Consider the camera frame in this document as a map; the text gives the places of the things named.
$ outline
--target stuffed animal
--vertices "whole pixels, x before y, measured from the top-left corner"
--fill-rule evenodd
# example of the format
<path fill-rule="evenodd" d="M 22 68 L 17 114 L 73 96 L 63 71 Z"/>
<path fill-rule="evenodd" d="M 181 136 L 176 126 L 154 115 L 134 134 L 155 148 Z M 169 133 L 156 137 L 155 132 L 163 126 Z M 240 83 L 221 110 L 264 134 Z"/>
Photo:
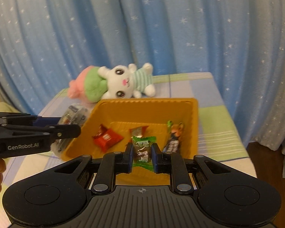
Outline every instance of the stuffed animal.
<path fill-rule="evenodd" d="M 107 80 L 97 73 L 99 67 L 89 66 L 84 69 L 76 80 L 69 83 L 68 97 L 79 98 L 83 102 L 96 103 L 108 90 Z"/>
<path fill-rule="evenodd" d="M 155 86 L 152 80 L 153 66 L 145 63 L 141 69 L 137 70 L 135 64 L 128 67 L 118 65 L 113 69 L 100 67 L 98 74 L 108 82 L 108 91 L 104 93 L 102 99 L 107 98 L 140 98 L 142 93 L 148 97 L 155 95 Z"/>

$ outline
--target round pad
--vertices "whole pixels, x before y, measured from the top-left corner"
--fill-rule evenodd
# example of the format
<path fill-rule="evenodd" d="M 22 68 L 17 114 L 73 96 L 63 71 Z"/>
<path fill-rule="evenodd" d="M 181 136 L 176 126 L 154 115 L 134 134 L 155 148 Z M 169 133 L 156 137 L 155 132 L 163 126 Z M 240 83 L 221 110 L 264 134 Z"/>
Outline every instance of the round pad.
<path fill-rule="evenodd" d="M 226 189 L 225 197 L 238 206 L 249 206 L 259 200 L 260 194 L 252 187 L 237 185 Z"/>
<path fill-rule="evenodd" d="M 279 193 L 243 173 L 216 174 L 198 193 L 198 203 L 209 217 L 228 226 L 269 223 L 280 209 Z"/>
<path fill-rule="evenodd" d="M 45 172 L 10 186 L 2 202 L 13 223 L 52 227 L 77 215 L 86 201 L 84 189 L 71 174 Z"/>
<path fill-rule="evenodd" d="M 46 205 L 54 202 L 59 198 L 60 191 L 54 186 L 50 185 L 37 185 L 29 188 L 24 198 L 34 205 Z"/>

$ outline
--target red candy wrapper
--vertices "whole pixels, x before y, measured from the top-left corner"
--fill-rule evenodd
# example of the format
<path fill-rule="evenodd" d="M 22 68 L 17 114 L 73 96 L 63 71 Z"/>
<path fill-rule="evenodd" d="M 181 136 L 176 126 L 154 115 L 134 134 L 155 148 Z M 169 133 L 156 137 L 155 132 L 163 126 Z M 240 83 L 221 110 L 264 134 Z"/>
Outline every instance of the red candy wrapper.
<path fill-rule="evenodd" d="M 93 136 L 93 138 L 94 143 L 98 145 L 104 153 L 123 139 L 120 134 L 114 132 L 111 128 L 106 128 L 102 124 L 99 126 L 98 134 Z"/>

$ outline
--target plush toy eye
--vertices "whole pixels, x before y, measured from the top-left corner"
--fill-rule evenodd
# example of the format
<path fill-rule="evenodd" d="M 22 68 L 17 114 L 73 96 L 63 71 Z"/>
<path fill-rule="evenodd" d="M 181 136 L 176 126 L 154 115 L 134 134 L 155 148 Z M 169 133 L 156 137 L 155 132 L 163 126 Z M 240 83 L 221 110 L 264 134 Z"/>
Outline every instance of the plush toy eye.
<path fill-rule="evenodd" d="M 122 98 L 122 97 L 124 97 L 125 96 L 125 93 L 123 92 L 123 91 L 118 91 L 118 92 L 116 92 L 116 97 L 117 98 Z"/>
<path fill-rule="evenodd" d="M 125 71 L 123 69 L 116 69 L 115 74 L 122 75 Z"/>

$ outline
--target wooden floor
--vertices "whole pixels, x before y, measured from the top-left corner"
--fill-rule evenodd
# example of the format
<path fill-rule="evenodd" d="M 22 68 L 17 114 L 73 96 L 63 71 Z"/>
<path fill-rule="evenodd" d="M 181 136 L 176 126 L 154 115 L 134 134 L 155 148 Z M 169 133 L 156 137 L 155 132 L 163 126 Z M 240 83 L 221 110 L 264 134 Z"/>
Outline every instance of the wooden floor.
<path fill-rule="evenodd" d="M 272 151 L 257 142 L 250 143 L 247 151 L 258 178 L 274 186 L 282 197 L 282 207 L 274 224 L 278 228 L 285 228 L 285 178 L 282 178 L 284 155 L 281 149 Z"/>

